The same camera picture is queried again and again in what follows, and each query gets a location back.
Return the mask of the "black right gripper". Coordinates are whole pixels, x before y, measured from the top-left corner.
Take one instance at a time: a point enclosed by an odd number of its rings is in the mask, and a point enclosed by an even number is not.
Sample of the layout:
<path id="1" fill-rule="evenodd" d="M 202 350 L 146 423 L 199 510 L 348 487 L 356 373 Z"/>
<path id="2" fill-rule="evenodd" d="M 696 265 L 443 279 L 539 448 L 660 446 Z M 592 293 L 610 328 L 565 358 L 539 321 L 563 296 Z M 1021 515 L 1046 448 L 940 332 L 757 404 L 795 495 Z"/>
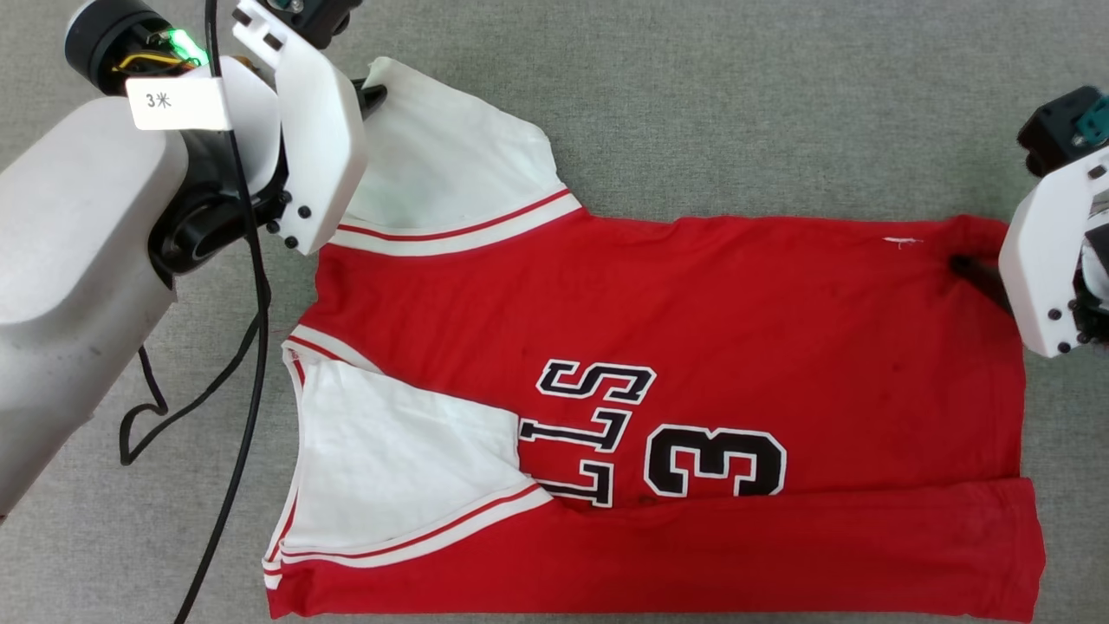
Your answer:
<path id="1" fill-rule="evenodd" d="M 1092 213 L 1086 219 L 1085 234 L 1109 225 L 1109 201 L 1093 201 Z M 978 257 L 954 254 L 948 260 L 952 272 L 968 282 L 983 296 L 994 301 L 1006 315 L 1013 315 L 1008 293 L 1003 285 L 1001 272 L 994 264 Z M 1109 270 L 1098 257 L 1092 242 L 1080 241 L 1079 260 L 1074 276 L 1074 323 L 1079 331 L 1079 342 L 1109 348 Z"/>

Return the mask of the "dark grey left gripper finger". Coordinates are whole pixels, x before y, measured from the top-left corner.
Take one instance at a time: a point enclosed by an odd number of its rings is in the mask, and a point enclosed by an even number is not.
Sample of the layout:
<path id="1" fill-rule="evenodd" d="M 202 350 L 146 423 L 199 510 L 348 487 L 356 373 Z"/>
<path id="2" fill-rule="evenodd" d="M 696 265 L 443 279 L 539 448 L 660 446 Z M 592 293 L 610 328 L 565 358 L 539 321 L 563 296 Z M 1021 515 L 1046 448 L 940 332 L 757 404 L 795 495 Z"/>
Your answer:
<path id="1" fill-rule="evenodd" d="M 388 86 L 384 84 L 367 84 L 367 80 L 352 80 L 350 83 L 355 88 L 363 120 L 372 117 L 373 112 L 381 108 L 388 98 Z"/>

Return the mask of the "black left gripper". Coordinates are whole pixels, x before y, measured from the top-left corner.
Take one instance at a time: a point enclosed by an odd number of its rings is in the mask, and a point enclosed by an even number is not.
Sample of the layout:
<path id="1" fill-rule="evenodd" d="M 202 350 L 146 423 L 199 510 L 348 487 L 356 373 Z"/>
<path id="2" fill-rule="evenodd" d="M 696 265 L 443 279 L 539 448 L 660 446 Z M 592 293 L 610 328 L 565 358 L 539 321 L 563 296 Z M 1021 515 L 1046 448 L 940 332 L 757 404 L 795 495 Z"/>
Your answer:
<path id="1" fill-rule="evenodd" d="M 207 81 L 211 52 L 144 0 L 87 0 L 67 27 L 67 63 L 108 96 L 126 95 L 130 79 Z M 252 61 L 223 57 L 223 94 L 253 195 L 288 177 L 282 155 L 278 99 Z"/>

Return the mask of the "red and white basketball jersey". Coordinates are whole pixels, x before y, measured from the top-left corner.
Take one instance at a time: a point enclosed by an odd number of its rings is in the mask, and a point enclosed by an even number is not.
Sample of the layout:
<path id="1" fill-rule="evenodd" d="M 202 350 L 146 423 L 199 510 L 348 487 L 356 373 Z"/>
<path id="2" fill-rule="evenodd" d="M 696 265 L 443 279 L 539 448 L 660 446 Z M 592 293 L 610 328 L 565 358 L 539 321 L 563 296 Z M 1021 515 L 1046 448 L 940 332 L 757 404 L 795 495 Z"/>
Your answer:
<path id="1" fill-rule="evenodd" d="M 282 355 L 269 616 L 908 612 L 1030 624 L 1003 222 L 594 216 L 535 124 L 389 58 Z"/>

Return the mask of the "white paper label tag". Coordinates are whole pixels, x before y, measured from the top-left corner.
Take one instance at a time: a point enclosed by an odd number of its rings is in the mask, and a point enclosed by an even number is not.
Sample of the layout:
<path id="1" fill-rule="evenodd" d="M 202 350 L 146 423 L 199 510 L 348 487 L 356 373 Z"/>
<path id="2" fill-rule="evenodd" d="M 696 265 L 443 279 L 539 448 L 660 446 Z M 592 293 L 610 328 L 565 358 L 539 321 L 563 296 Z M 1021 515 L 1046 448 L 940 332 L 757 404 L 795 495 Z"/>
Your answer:
<path id="1" fill-rule="evenodd" d="M 223 80 L 217 76 L 132 76 L 124 86 L 139 130 L 233 129 Z"/>

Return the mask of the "grey fabric work surface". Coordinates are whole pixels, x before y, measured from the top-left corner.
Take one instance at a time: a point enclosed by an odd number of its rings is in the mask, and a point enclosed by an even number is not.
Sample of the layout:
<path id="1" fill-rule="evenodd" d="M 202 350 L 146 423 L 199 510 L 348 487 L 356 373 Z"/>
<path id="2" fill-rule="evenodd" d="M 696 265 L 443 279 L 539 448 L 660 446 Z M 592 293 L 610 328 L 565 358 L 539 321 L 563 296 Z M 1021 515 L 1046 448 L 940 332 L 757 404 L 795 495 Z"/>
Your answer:
<path id="1" fill-rule="evenodd" d="M 0 16 L 0 167 L 96 94 L 68 67 L 87 0 Z M 1008 218 L 1031 190 L 1015 135 L 1036 108 L 1109 91 L 1109 0 L 365 0 L 328 49 L 387 55 L 542 127 L 599 216 Z M 237 501 L 189 624 L 985 624 L 910 614 L 292 616 L 261 560 L 288 495 L 296 415 L 279 345 L 315 257 L 262 237 L 269 364 Z M 237 351 L 255 313 L 238 244 L 179 282 L 147 350 L 171 408 Z M 128 364 L 0 528 L 0 624 L 171 624 L 217 520 L 254 352 L 135 466 L 120 419 L 150 395 Z M 1109 352 L 1029 354 L 1022 474 L 1048 564 L 1034 624 L 1109 624 Z"/>

